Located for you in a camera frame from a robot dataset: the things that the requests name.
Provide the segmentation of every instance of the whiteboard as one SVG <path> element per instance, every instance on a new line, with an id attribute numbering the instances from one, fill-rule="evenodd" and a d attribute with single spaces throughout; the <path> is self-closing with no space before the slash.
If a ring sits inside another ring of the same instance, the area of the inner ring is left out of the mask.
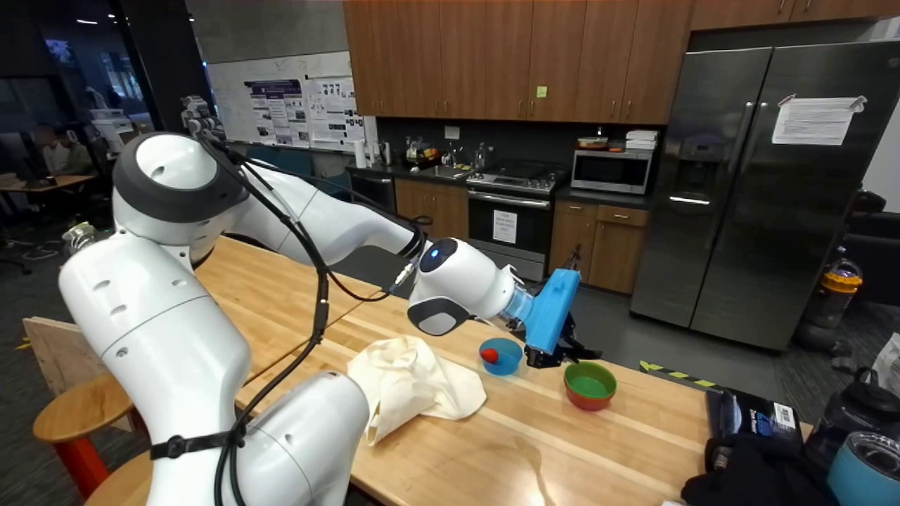
<path id="1" fill-rule="evenodd" d="M 324 152 L 376 145 L 371 116 L 357 116 L 348 54 L 208 65 L 227 140 Z"/>

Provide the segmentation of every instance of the refrigerator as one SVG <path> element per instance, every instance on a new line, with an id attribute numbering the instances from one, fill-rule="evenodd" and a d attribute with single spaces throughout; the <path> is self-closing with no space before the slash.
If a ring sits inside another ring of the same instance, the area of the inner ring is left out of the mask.
<path id="1" fill-rule="evenodd" d="M 634 314 L 786 352 L 900 93 L 900 41 L 690 50 Z"/>

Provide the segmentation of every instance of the crumpled cloth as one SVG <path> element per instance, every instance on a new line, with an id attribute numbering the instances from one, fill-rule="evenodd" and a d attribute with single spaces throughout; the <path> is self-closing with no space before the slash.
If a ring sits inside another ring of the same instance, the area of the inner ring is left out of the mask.
<path id="1" fill-rule="evenodd" d="M 348 363 L 348 377 L 369 400 L 369 445 L 423 415 L 468 418 L 483 403 L 482 377 L 442 359 L 420 338 L 376 341 Z"/>

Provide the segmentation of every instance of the wall outlet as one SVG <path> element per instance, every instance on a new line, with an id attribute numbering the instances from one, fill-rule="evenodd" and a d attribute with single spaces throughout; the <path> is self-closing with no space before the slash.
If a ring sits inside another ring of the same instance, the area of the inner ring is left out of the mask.
<path id="1" fill-rule="evenodd" d="M 452 123 L 445 123 L 445 140 L 458 140 L 458 127 L 452 127 Z"/>

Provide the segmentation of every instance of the gray floor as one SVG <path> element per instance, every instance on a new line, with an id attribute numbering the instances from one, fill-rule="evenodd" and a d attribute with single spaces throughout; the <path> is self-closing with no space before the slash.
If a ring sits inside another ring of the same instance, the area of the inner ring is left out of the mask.
<path id="1" fill-rule="evenodd" d="M 56 231 L 15 227 L 15 240 L 42 237 L 56 237 Z M 56 290 L 58 261 L 61 259 L 35 261 L 30 276 L 0 263 L 0 502 L 78 502 L 53 450 L 30 439 L 30 422 L 39 407 L 51 403 L 51 390 L 37 372 L 35 355 L 16 349 L 23 338 L 19 321 L 25 314 L 68 318 Z M 399 266 L 402 261 L 385 254 L 362 251 L 337 269 L 389 283 Z M 722 384 L 791 403 L 802 418 L 818 418 L 826 393 L 849 379 L 833 372 L 826 356 L 802 349 L 764 355 L 631 318 L 628 299 L 603 290 L 582 290 L 575 318 L 579 321 L 579 338 L 603 349 L 614 363 L 636 366 L 638 359 L 656 359 Z M 860 304 L 847 314 L 840 332 L 852 338 L 859 359 L 871 363 L 888 332 L 900 332 L 900 311 Z M 130 435 L 115 431 L 102 432 L 96 441 L 113 467 L 141 450 Z"/>

